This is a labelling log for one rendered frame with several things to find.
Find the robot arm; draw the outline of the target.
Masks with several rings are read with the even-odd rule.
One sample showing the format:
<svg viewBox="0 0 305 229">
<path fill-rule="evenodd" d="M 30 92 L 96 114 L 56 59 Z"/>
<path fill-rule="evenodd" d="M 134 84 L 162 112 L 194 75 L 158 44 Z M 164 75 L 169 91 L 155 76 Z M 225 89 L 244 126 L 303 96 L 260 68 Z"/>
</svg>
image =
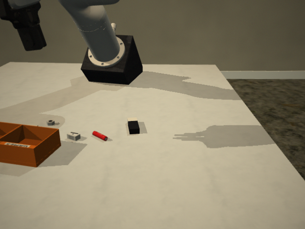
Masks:
<svg viewBox="0 0 305 229">
<path fill-rule="evenodd" d="M 95 66 L 111 67 L 123 58 L 125 53 L 124 43 L 116 37 L 117 25 L 110 23 L 103 6 L 116 4 L 119 0 L 58 1 L 76 24 L 89 48 L 88 57 Z"/>
</svg>

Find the red battery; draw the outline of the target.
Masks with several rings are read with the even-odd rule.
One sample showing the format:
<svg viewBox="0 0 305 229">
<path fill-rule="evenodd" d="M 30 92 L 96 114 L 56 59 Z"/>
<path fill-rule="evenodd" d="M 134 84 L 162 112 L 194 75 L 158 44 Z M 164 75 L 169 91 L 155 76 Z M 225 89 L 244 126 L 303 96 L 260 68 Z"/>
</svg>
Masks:
<svg viewBox="0 0 305 229">
<path fill-rule="evenodd" d="M 102 135 L 102 134 L 100 134 L 100 133 L 98 133 L 96 131 L 93 131 L 92 135 L 94 135 L 94 136 L 96 136 L 96 137 L 98 137 L 98 138 L 100 138 L 100 139 L 102 139 L 104 141 L 107 141 L 107 137 L 106 136 L 104 136 L 104 135 Z"/>
</svg>

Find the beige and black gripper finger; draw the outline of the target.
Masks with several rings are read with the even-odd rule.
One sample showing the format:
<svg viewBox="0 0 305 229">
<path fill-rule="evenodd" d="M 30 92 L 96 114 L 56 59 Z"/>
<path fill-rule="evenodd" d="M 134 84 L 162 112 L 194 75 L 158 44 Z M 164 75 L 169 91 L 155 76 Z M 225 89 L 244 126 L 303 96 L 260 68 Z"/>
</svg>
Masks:
<svg viewBox="0 0 305 229">
<path fill-rule="evenodd" d="M 41 30 L 41 27 L 40 27 L 40 24 L 39 24 L 40 19 L 39 19 L 39 16 L 38 16 L 38 11 L 39 11 L 40 8 L 41 8 L 40 2 L 37 3 L 37 4 L 33 4 L 33 5 L 25 7 L 25 9 L 28 13 L 28 16 L 29 16 L 29 18 L 32 22 L 32 26 L 36 27 L 36 30 L 38 32 L 41 44 L 42 44 L 43 47 L 45 47 L 47 44 L 46 44 L 44 35 L 42 33 L 42 30 Z"/>
<path fill-rule="evenodd" d="M 14 9 L 8 4 L 8 0 L 0 0 L 0 18 L 10 21 L 13 27 L 17 29 L 26 51 L 43 48 L 36 27 L 32 26 L 25 7 Z"/>
</svg>

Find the orange open bin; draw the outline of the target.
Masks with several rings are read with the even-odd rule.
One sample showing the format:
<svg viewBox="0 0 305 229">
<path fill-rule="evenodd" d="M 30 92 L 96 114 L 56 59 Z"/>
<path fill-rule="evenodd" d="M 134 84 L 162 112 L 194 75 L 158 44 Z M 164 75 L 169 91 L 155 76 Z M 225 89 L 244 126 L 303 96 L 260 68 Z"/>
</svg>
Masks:
<svg viewBox="0 0 305 229">
<path fill-rule="evenodd" d="M 59 129 L 0 122 L 2 163 L 38 167 L 59 147 Z"/>
</svg>

